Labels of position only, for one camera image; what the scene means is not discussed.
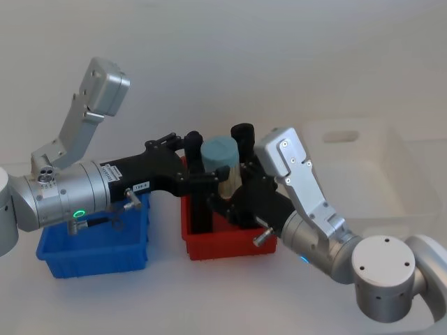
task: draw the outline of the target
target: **translucent storage tub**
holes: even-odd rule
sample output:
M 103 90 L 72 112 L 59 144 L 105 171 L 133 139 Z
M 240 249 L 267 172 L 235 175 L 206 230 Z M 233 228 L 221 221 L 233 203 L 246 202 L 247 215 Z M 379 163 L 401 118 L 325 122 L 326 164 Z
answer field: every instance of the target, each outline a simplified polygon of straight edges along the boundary
M 405 238 L 438 219 L 437 192 L 384 120 L 313 121 L 303 135 L 325 196 L 355 233 Z

